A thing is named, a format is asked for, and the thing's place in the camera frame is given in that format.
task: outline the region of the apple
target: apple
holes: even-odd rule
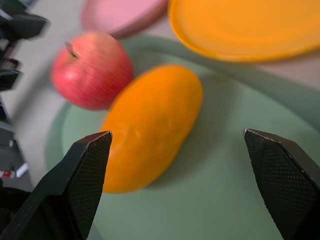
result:
[[[92,111],[108,109],[132,79],[129,56],[104,32],[88,32],[72,39],[52,67],[56,90],[71,104]]]

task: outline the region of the green plate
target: green plate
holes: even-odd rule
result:
[[[145,44],[152,41],[160,47]],[[251,76],[259,78],[245,81],[250,68],[199,58],[168,40],[141,37],[123,44],[137,75],[161,64],[191,69],[201,79],[204,101],[176,160],[156,182],[134,193],[102,195],[94,223],[103,239],[282,240],[258,190],[243,130],[291,139],[316,160],[319,116],[303,106],[310,107],[309,100],[311,107],[319,105],[319,94],[285,79],[277,79],[272,91],[274,78],[264,73],[253,69]],[[223,69],[233,77],[222,74]],[[97,132],[106,114],[66,103],[48,136],[48,170],[73,142]]]

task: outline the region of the table surface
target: table surface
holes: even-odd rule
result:
[[[40,0],[34,6],[32,12],[47,18],[51,24],[42,37],[25,41],[17,49],[15,57],[23,63],[21,68],[23,76],[15,85],[14,90],[1,94],[8,115],[13,122],[16,137],[20,142],[25,158],[31,165],[31,176],[35,184],[46,170],[44,162],[37,161],[37,159],[43,159],[42,153],[34,153],[32,148],[35,144],[39,148],[44,147],[44,139],[49,131],[49,124],[43,128],[41,128],[41,125],[44,124],[44,121],[53,121],[54,117],[49,117],[49,114],[47,118],[30,117],[29,120],[33,121],[37,127],[25,129],[26,118],[24,118],[24,122],[20,122],[18,117],[21,104],[26,95],[36,89],[36,81],[39,80],[39,75],[46,78],[43,81],[48,81],[48,73],[53,58],[66,40],[82,32],[80,26],[82,4],[83,1],[81,0]],[[147,28],[144,33],[177,41],[167,16]],[[252,64],[252,66],[320,90],[320,50],[287,60]],[[47,104],[48,113],[58,111],[64,100],[57,97],[57,93],[53,89],[46,94],[47,102],[39,102],[38,104]]]

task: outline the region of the mango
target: mango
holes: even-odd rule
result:
[[[133,192],[156,180],[191,132],[202,101],[199,79],[180,65],[156,67],[127,86],[101,126],[113,135],[103,192]]]

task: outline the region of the plate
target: plate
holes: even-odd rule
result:
[[[204,101],[193,131],[157,181],[133,193],[102,195],[94,220],[102,238],[282,240],[258,190],[242,135],[244,128],[252,128],[289,138],[320,164],[320,134],[311,123],[317,115],[297,114],[307,107],[290,105],[305,88],[283,79],[270,86],[273,81],[267,77],[244,84],[245,74],[236,65],[224,65],[238,74],[229,77],[217,70],[225,68],[209,67],[208,59],[163,39],[133,38],[123,45],[137,75],[162,64],[194,71],[203,85]],[[254,87],[257,82],[264,86],[261,90]],[[313,100],[319,104],[316,96]],[[47,169],[74,141],[98,131],[106,114],[66,103],[48,135]]]
[[[291,57],[320,46],[320,1],[172,0],[179,40],[198,54],[230,62]]]
[[[86,31],[122,38],[153,23],[167,9],[168,0],[86,0],[81,24]]]

